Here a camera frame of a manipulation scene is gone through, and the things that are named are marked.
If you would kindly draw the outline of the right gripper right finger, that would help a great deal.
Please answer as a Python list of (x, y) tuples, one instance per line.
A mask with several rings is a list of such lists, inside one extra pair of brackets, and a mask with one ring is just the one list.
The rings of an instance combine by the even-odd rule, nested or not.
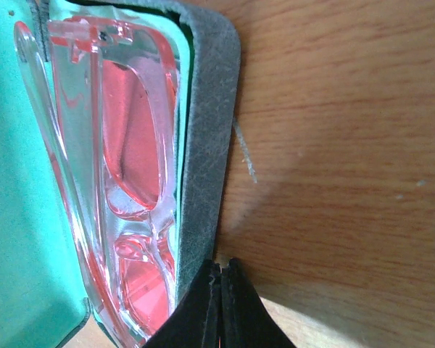
[(236, 258), (230, 259), (228, 266), (222, 269), (221, 294), (221, 347), (294, 346), (265, 309), (243, 265)]

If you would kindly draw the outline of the red transparent sunglasses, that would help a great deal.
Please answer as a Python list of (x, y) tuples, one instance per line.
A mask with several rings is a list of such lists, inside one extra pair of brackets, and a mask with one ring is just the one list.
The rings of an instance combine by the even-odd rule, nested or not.
[(51, 20), (51, 64), (23, 22), (14, 44), (94, 312), (142, 347), (175, 309), (175, 52), (157, 29)]

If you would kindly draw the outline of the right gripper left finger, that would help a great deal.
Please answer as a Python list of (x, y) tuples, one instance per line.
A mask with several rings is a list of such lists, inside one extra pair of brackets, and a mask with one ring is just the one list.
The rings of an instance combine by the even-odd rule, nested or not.
[(144, 346), (219, 347), (220, 327), (220, 266), (212, 260), (205, 260), (173, 314)]

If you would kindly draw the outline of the grey glasses case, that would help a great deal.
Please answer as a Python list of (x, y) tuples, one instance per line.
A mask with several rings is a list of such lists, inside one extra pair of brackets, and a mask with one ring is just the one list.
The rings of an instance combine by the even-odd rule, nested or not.
[(218, 224), (241, 63), (181, 1), (0, 1), (0, 347), (142, 347)]

